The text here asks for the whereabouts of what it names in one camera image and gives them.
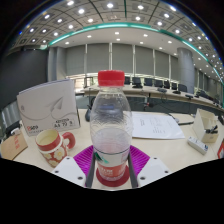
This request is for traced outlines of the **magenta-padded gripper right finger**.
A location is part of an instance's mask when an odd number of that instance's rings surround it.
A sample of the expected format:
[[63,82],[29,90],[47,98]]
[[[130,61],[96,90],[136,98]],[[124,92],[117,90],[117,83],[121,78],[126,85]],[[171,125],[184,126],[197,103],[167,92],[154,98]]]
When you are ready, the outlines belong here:
[[133,188],[146,186],[171,174],[158,157],[150,157],[134,146],[130,147],[128,165]]

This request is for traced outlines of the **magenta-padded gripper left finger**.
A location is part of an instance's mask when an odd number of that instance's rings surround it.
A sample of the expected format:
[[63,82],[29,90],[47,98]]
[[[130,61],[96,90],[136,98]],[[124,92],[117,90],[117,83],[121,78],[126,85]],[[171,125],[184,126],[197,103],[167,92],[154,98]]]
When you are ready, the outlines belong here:
[[74,157],[66,156],[52,171],[78,186],[91,188],[95,171],[93,147],[89,146]]

